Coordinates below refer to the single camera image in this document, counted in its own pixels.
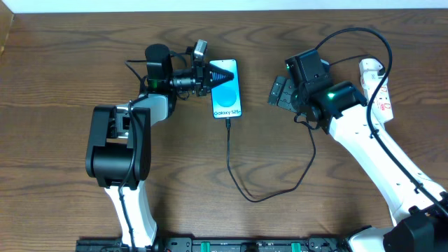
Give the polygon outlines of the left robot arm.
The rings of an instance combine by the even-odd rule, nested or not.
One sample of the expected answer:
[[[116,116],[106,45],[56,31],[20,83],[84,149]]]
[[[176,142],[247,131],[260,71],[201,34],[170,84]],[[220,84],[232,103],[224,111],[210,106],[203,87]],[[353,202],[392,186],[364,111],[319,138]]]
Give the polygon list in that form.
[[[198,40],[180,58],[189,56],[184,69],[175,70],[176,52],[156,43],[145,50],[147,74],[138,76],[139,94],[125,104],[96,106],[92,113],[85,168],[111,198],[122,228],[116,245],[94,245],[93,251],[146,251],[155,245],[157,223],[151,216],[146,179],[151,168],[151,128],[168,119],[178,100],[198,97],[237,80],[233,59],[206,61],[207,42]]]

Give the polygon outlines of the blue Galaxy smartphone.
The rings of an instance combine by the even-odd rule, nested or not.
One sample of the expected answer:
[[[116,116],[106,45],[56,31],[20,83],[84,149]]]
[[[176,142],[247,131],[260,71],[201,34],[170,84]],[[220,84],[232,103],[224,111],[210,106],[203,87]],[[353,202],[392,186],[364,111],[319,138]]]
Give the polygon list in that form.
[[[239,74],[235,59],[210,61],[211,65],[227,70],[234,78],[211,90],[212,112],[214,118],[233,118],[242,115],[242,103],[239,90]]]

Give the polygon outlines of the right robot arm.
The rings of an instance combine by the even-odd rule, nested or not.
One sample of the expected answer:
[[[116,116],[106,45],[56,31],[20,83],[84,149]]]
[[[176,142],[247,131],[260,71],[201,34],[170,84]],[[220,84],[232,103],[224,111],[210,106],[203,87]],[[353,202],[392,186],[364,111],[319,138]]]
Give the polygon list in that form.
[[[315,49],[285,61],[289,77],[277,76],[268,102],[316,123],[345,147],[386,200],[392,227],[364,227],[344,239],[348,251],[446,251],[447,191],[405,154],[384,129],[393,119],[384,65],[360,56],[361,89],[333,83],[330,63]]]

